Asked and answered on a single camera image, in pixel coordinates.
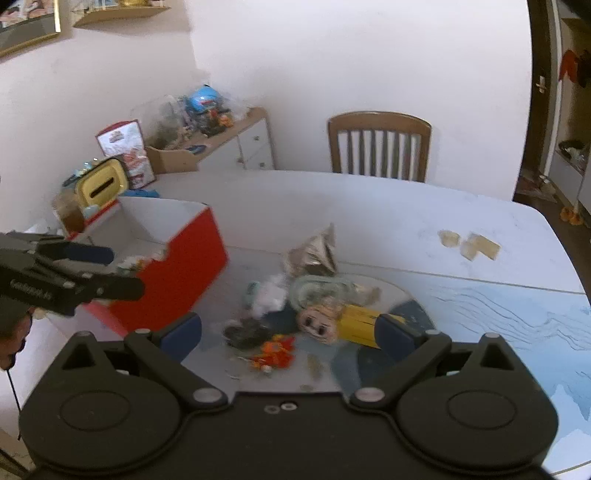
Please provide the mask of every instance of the metal screw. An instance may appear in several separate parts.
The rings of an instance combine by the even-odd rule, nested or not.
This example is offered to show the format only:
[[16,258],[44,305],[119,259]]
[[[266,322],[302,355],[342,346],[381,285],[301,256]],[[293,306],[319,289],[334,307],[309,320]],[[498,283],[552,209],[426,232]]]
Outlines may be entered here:
[[269,415],[277,415],[281,409],[277,405],[266,405],[263,411]]
[[355,392],[355,397],[365,403],[375,403],[382,400],[386,394],[380,388],[363,387]]
[[222,398],[222,392],[217,388],[198,388],[193,392],[193,398],[199,403],[215,403]]
[[294,411],[297,410],[297,404],[292,401],[285,401],[281,404],[281,409],[285,411]]

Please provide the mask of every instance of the toy face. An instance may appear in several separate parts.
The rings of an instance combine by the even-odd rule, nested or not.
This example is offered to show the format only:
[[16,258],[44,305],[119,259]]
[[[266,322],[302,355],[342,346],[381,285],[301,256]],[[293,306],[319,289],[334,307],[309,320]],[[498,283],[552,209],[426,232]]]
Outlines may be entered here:
[[300,312],[297,322],[303,332],[308,333],[319,342],[333,343],[339,337],[336,320],[313,308]]

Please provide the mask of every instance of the door handle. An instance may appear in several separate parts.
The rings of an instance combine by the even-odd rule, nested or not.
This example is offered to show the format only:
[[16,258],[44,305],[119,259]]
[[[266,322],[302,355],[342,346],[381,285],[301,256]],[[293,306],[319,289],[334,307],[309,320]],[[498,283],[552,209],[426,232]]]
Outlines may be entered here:
[[540,75],[540,81],[538,83],[536,83],[535,86],[538,87],[538,90],[540,91],[540,93],[545,93],[546,92],[546,77]]

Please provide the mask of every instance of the cabinet drawer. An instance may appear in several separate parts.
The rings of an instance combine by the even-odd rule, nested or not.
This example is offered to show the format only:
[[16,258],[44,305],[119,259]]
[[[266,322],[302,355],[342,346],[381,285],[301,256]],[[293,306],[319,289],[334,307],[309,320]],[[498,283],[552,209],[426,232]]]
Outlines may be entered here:
[[229,168],[244,169],[238,139],[232,138],[215,149],[198,164],[199,171],[219,171]]
[[550,165],[550,180],[558,187],[567,200],[575,205],[583,176],[558,152],[554,152]]
[[247,170],[274,170],[271,146],[263,145],[258,152],[246,160],[245,166]]
[[269,132],[267,131],[267,122],[259,120],[248,130],[244,130],[238,135],[240,139],[240,148],[244,159],[248,160],[256,152],[258,152],[263,145],[269,145]]

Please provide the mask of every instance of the snack package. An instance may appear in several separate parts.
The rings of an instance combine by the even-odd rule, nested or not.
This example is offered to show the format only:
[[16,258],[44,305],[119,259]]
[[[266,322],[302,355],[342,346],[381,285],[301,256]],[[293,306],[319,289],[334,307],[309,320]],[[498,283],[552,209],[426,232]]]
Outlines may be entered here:
[[141,189],[156,179],[137,120],[113,124],[99,132],[96,139],[105,156],[123,155],[131,190]]
[[285,272],[294,278],[305,274],[335,276],[335,226],[331,223],[326,230],[310,237],[300,247],[283,254],[283,266]]
[[288,283],[284,274],[272,275],[260,285],[252,301],[252,317],[262,319],[269,312],[283,310],[287,301]]

